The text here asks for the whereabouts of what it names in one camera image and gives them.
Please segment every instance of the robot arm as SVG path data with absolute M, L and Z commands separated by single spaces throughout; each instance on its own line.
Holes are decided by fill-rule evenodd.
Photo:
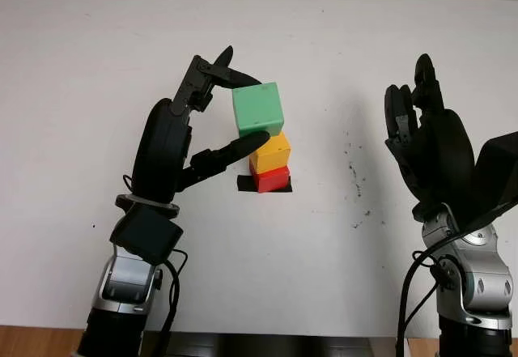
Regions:
M 183 233 L 170 220 L 179 212 L 171 201 L 176 192 L 225 171 L 227 165 L 270 138 L 267 132 L 249 134 L 220 150 L 197 153 L 184 168 L 192 132 L 190 113 L 206 109 L 212 88 L 260 83 L 228 68 L 231 58 L 232 47 L 225 49 L 214 64 L 194 56 L 174 100 L 162 99 L 151 110 L 135 158 L 131 194 L 117 196 L 116 205 L 125 215 L 110 237 L 113 256 L 97 287 L 78 355 L 139 355 L 147 315 L 162 284 L 161 264 L 172 273 L 174 291 L 153 356 L 164 354 L 180 292 L 178 273 L 168 257 Z
M 401 294 L 397 355 L 407 325 L 412 275 L 436 260 L 440 355 L 507 356 L 511 342 L 512 278 L 497 252 L 492 222 L 518 202 L 518 132 L 488 141 L 475 164 L 461 119 L 444 108 L 428 55 L 415 72 L 416 88 L 390 86 L 385 95 L 386 145 L 418 199 L 428 250 L 410 267 Z M 418 124 L 414 106 L 422 115 Z

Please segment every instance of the stacked blocks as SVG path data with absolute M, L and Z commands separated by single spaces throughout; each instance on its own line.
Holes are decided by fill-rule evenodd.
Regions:
M 257 192 L 281 189 L 289 184 L 287 167 L 291 147 L 282 132 L 284 116 L 276 83 L 236 88 L 232 102 L 240 137 L 266 130 L 270 140 L 250 155 L 250 172 Z

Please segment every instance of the red cube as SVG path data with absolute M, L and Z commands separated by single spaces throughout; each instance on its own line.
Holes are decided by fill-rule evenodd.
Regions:
M 253 176 L 253 181 L 256 183 L 258 193 L 267 193 L 276 189 L 286 187 L 290 180 L 290 170 L 288 167 L 281 167 L 272 169 L 271 171 L 257 174 L 250 164 L 250 172 Z

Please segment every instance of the white table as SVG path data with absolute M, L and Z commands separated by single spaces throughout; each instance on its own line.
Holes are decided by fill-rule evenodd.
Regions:
M 1 324 L 85 326 L 149 110 L 228 44 L 236 69 L 278 82 L 295 191 L 238 192 L 241 161 L 176 195 L 190 258 L 174 329 L 395 334 L 422 240 L 384 146 L 385 88 L 428 52 L 476 154 L 517 130 L 518 2 L 0 0 Z M 231 93 L 192 125 L 191 152 L 235 138 Z M 496 223 L 515 274 L 517 222 Z M 410 304 L 431 285 L 415 280 Z M 164 291 L 148 327 L 166 311 Z M 430 303 L 409 334 L 437 332 Z

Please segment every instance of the yellow cube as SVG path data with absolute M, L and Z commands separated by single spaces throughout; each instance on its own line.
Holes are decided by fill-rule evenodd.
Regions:
M 291 147 L 284 132 L 270 140 L 250 155 L 250 164 L 256 173 L 264 173 L 288 165 Z

